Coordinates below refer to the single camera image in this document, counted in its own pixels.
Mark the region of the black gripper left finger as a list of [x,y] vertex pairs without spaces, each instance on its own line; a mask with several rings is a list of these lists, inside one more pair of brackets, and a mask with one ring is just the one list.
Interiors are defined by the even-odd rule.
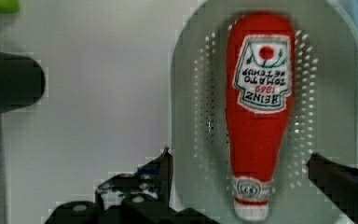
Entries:
[[119,206],[124,199],[139,194],[148,195],[159,202],[168,204],[171,198],[173,157],[169,148],[140,166],[134,173],[114,175],[95,190],[95,202],[103,210]]

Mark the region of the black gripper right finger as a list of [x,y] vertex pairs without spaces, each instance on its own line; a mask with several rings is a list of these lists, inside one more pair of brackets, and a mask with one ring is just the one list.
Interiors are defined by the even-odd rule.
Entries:
[[358,224],[358,168],[339,164],[319,153],[307,161],[308,179],[354,224]]

